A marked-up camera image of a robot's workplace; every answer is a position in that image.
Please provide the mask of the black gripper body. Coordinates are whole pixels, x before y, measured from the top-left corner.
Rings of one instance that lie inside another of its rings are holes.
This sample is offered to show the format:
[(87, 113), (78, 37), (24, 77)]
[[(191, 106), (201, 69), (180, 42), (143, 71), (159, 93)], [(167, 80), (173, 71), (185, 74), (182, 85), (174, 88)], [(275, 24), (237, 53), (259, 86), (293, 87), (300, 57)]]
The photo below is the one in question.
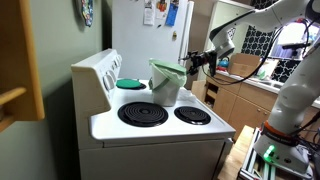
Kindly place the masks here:
[(188, 52), (187, 59), (190, 59), (192, 62), (188, 70), (190, 75), (195, 75), (198, 72), (198, 68), (206, 64), (209, 65), (210, 75), (215, 75), (217, 53), (214, 50), (207, 50), (201, 53), (197, 51)]

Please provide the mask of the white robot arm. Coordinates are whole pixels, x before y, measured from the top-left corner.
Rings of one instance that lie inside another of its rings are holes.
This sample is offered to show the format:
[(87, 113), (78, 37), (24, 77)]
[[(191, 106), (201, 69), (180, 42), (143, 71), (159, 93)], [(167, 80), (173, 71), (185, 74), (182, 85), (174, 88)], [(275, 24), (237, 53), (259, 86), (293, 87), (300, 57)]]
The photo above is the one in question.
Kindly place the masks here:
[[(271, 32), (300, 18), (310, 24), (320, 19), (320, 0), (278, 0), (264, 9), (252, 9), (211, 30), (213, 48), (202, 53), (191, 52), (188, 73), (193, 74), (207, 64), (214, 73), (216, 60), (230, 55), (234, 43), (228, 30), (246, 23), (261, 32)], [(305, 179), (313, 177), (308, 159), (308, 146), (299, 138), (307, 126), (304, 115), (320, 97), (320, 48), (314, 41), (303, 60), (286, 78), (278, 91), (269, 119), (262, 124), (259, 139), (254, 144), (256, 153), (267, 163)]]

